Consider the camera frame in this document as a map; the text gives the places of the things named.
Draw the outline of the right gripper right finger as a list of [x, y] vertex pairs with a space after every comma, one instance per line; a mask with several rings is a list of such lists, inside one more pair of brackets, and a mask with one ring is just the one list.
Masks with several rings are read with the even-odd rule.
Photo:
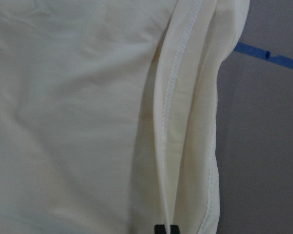
[[170, 226], [170, 234], [180, 234], [180, 229], [178, 225]]

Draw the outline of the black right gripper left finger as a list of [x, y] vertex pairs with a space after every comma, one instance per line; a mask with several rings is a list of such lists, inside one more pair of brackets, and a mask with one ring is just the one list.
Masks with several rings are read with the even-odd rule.
[[154, 226], [154, 234], [166, 234], [166, 228], [164, 224], [157, 224]]

